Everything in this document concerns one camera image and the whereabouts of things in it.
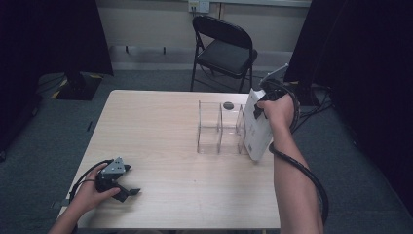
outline forearm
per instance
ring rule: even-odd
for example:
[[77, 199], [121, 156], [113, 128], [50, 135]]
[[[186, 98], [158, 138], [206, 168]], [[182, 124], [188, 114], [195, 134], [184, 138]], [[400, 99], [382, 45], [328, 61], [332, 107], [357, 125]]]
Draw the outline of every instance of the forearm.
[[[273, 126], [274, 147], [308, 168], [287, 127]], [[321, 233], [319, 204], [313, 183], [281, 157], [274, 157], [274, 186], [282, 233]]]
[[81, 210], [70, 205], [58, 218], [55, 225], [49, 231], [49, 234], [72, 233], [77, 221], [83, 215]]

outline wooden table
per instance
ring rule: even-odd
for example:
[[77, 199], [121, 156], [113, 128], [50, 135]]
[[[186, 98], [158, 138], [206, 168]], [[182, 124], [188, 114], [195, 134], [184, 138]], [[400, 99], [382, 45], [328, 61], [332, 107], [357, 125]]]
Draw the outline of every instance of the wooden table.
[[80, 228], [273, 229], [280, 218], [273, 156], [197, 153], [198, 105], [246, 103], [244, 94], [113, 91], [74, 178], [121, 156], [131, 169], [118, 179], [141, 188], [125, 203], [103, 202]]

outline chair backrest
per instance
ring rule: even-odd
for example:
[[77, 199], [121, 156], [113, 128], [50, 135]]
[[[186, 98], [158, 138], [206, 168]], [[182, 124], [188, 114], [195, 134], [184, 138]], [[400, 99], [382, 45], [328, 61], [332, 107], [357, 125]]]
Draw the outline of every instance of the chair backrest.
[[192, 20], [197, 37], [199, 33], [245, 49], [252, 49], [252, 40], [242, 28], [221, 19], [197, 16]]

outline wrist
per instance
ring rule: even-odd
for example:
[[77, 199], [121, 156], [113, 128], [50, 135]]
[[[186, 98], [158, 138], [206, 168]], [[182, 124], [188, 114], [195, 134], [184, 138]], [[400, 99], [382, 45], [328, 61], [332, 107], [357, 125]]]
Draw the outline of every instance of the wrist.
[[286, 124], [283, 124], [281, 122], [270, 122], [270, 126], [271, 129], [273, 131], [273, 137], [274, 138], [278, 138], [278, 137], [283, 137], [283, 136], [287, 136], [290, 135], [290, 129], [289, 126], [287, 126]]

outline left hand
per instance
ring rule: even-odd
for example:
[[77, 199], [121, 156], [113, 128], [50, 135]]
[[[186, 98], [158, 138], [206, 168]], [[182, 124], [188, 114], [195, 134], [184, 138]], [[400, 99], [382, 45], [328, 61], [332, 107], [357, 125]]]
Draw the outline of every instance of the left hand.
[[[95, 180], [98, 172], [105, 168], [107, 164], [102, 164], [92, 170], [86, 180]], [[77, 192], [75, 198], [71, 202], [70, 206], [74, 206], [80, 210], [82, 213], [86, 213], [91, 209], [95, 208], [99, 205], [102, 201], [118, 194], [121, 191], [120, 188], [115, 187], [111, 188], [107, 191], [99, 193], [95, 188], [94, 181], [85, 181], [82, 183], [79, 191]]]

